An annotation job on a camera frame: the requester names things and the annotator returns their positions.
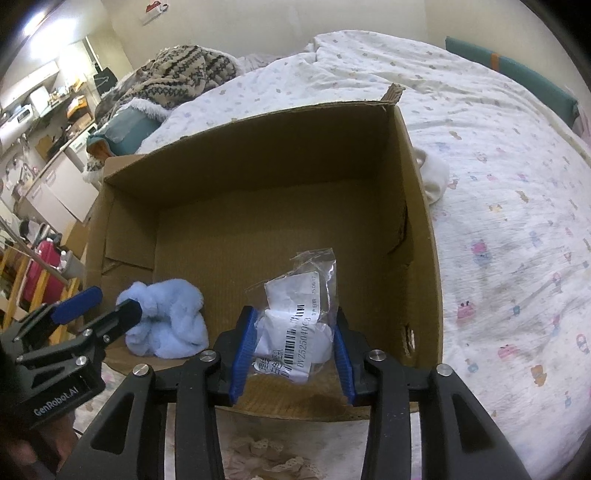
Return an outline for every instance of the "bed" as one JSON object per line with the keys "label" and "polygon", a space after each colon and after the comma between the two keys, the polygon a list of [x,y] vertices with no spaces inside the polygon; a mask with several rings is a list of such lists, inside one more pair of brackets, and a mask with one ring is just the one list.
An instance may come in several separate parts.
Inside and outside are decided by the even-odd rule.
{"label": "bed", "polygon": [[[591,425],[591,157],[526,88],[421,42],[363,31],[323,34],[302,53],[180,105],[138,153],[264,112],[377,100],[391,83],[406,87],[399,106],[413,145],[450,166],[447,191],[431,206],[444,362],[489,411],[532,477],[547,479]],[[114,387],[120,379],[108,375]],[[89,412],[80,412],[82,426]],[[340,425],[341,433],[334,424],[314,428],[348,449],[350,466],[337,469],[317,444],[300,445],[299,455],[327,478],[359,478],[365,442],[350,439],[363,439],[366,424]],[[420,478],[417,415],[413,452]]]}

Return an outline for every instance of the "blue gripper pad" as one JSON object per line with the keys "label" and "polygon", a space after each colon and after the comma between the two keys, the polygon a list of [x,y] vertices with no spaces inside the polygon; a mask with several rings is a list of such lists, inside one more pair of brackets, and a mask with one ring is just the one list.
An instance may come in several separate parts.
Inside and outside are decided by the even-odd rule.
{"label": "blue gripper pad", "polygon": [[89,287],[58,304],[51,313],[51,319],[53,323],[65,325],[85,314],[92,307],[96,307],[102,300],[102,290],[99,287]]}
{"label": "blue gripper pad", "polygon": [[355,383],[353,382],[353,367],[349,360],[349,354],[347,353],[347,347],[343,341],[339,325],[335,328],[335,364],[337,372],[339,373],[340,387],[343,391],[343,395],[349,400],[349,404],[353,405],[355,402]]}
{"label": "blue gripper pad", "polygon": [[244,392],[246,378],[252,365],[252,356],[256,347],[256,329],[255,322],[258,318],[258,311],[251,309],[246,327],[240,340],[240,346],[236,350],[234,362],[232,363],[232,383],[230,385],[230,401],[235,404],[240,395]]}

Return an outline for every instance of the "silver screw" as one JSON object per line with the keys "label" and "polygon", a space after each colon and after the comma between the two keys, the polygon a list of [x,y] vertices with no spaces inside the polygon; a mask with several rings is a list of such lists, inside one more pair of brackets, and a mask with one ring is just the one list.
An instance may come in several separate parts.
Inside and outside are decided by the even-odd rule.
{"label": "silver screw", "polygon": [[374,362],[382,362],[386,360],[386,353],[383,350],[371,350],[368,356]]}
{"label": "silver screw", "polygon": [[146,364],[138,364],[134,367],[132,372],[136,377],[143,377],[150,371],[150,366]]}
{"label": "silver screw", "polygon": [[199,359],[202,362],[213,362],[217,357],[217,353],[213,350],[204,350],[199,354]]}
{"label": "silver screw", "polygon": [[449,377],[453,373],[453,368],[447,364],[439,364],[436,370],[442,377]]}

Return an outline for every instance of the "plastic package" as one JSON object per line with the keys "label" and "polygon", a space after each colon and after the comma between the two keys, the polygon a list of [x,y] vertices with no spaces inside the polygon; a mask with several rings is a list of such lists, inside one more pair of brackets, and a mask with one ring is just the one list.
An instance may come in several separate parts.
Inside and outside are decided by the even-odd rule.
{"label": "plastic package", "polygon": [[331,248],[298,254],[294,269],[247,291],[259,311],[253,368],[303,384],[332,357],[339,308]]}

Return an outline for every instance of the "teal cushion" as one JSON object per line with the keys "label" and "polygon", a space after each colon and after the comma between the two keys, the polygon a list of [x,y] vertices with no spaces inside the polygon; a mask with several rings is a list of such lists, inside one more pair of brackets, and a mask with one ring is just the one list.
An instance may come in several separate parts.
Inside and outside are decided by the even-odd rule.
{"label": "teal cushion", "polygon": [[117,111],[103,127],[90,135],[86,145],[105,140],[113,155],[131,155],[144,138],[152,134],[161,123],[135,108]]}
{"label": "teal cushion", "polygon": [[[494,52],[487,48],[447,37],[446,49],[467,60],[480,63],[485,67],[493,67],[492,58]],[[578,101],[575,97],[525,65],[509,57],[498,57],[498,69],[500,73],[527,88],[543,104],[556,113],[564,123],[569,127],[573,126],[575,119],[579,116]]]}

